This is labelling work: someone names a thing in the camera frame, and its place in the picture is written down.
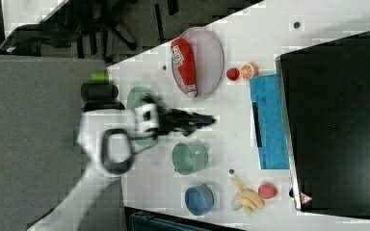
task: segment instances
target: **red fruit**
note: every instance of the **red fruit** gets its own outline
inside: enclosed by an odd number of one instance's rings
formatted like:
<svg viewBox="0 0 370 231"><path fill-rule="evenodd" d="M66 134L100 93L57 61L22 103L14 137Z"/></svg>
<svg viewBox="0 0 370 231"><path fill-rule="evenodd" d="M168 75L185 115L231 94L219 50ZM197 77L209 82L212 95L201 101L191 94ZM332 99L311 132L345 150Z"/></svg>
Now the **red fruit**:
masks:
<svg viewBox="0 0 370 231"><path fill-rule="evenodd" d="M259 187L259 195L263 199L271 199L278 194L278 189L272 184L264 184Z"/></svg>
<svg viewBox="0 0 370 231"><path fill-rule="evenodd" d="M231 68L226 72L226 76L229 80L235 81L239 78L240 72L237 68Z"/></svg>

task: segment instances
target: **blue bowl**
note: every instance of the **blue bowl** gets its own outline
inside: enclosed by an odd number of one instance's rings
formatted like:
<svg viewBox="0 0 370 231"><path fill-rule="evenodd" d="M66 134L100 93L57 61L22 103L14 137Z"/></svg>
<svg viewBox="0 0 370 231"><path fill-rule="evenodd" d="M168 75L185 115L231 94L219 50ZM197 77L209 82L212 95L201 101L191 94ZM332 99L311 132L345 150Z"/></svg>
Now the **blue bowl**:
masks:
<svg viewBox="0 0 370 231"><path fill-rule="evenodd" d="M195 216L202 216L209 212L213 202L213 193L205 184L191 187L185 192L186 207Z"/></svg>

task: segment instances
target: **blue cloth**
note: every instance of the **blue cloth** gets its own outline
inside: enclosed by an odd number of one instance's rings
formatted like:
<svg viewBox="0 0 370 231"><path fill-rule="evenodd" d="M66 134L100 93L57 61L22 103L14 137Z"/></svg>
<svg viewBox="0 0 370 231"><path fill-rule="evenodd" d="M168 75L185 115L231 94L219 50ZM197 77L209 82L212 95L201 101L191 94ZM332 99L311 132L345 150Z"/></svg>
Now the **blue cloth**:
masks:
<svg viewBox="0 0 370 231"><path fill-rule="evenodd" d="M257 105L262 143L259 147L261 168L289 169L278 77L269 75L252 78L251 101Z"/></svg>

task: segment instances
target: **green mug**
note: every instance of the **green mug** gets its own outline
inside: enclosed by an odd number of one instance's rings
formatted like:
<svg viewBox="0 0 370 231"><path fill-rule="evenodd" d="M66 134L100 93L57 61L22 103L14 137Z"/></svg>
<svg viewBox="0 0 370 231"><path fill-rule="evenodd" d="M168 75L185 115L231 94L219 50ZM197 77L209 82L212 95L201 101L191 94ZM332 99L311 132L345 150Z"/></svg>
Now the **green mug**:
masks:
<svg viewBox="0 0 370 231"><path fill-rule="evenodd" d="M143 106L145 104L143 100L147 95L149 95L154 101L159 100L157 94L150 89L144 87L133 88L127 96L127 109L135 109ZM155 143L155 139L149 138L144 140L136 140L134 142L141 147L148 147Z"/></svg>
<svg viewBox="0 0 370 231"><path fill-rule="evenodd" d="M172 163L180 174L192 174L206 166L208 150L200 141L181 142L173 148Z"/></svg>

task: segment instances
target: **yellow banana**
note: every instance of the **yellow banana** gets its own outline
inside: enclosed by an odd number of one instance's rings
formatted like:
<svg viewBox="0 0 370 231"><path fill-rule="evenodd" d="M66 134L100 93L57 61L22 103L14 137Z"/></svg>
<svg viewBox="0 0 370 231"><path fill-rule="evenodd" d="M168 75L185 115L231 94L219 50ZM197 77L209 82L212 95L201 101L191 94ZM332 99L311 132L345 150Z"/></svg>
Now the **yellow banana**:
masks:
<svg viewBox="0 0 370 231"><path fill-rule="evenodd" d="M240 193L237 193L233 199L232 199L232 203L230 204L231 205L231 208L233 211L237 211L237 210L240 210L242 209L243 205L242 205L242 201L240 201L240 196L239 196Z"/></svg>
<svg viewBox="0 0 370 231"><path fill-rule="evenodd" d="M258 195L256 192L253 192L252 190L246 189L246 190L243 190L242 192L240 192L240 196L242 197L242 201L243 201L243 199L248 199L249 201L251 201L252 204L254 204L254 206L256 208L258 208L258 209L263 209L264 208L264 201L260 197L260 195Z"/></svg>
<svg viewBox="0 0 370 231"><path fill-rule="evenodd" d="M245 213L250 216L251 215L251 207L248 207L248 206L244 206L243 207L245 209Z"/></svg>
<svg viewBox="0 0 370 231"><path fill-rule="evenodd" d="M233 182L236 188L240 191L240 193L245 189L245 187L243 187L243 184L238 179L232 177L230 178L230 180Z"/></svg>
<svg viewBox="0 0 370 231"><path fill-rule="evenodd" d="M247 198L242 197L241 202L242 202L242 205L244 207L249 207L250 209L255 209L256 208L256 206L253 204L253 202L251 202L251 200L249 200Z"/></svg>

